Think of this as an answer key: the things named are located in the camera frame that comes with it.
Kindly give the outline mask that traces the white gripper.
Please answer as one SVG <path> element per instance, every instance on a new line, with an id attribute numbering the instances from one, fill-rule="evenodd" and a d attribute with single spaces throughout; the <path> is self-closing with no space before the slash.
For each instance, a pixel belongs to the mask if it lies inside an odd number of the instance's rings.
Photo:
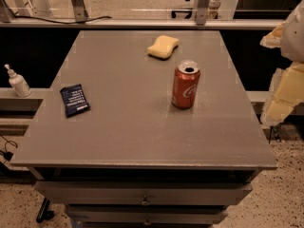
<path id="1" fill-rule="evenodd" d="M 281 45 L 281 55 L 294 61 L 286 69 L 275 70 L 262 108 L 260 121 L 265 126 L 276 126 L 304 101 L 304 0 L 260 44 L 265 48 Z"/>

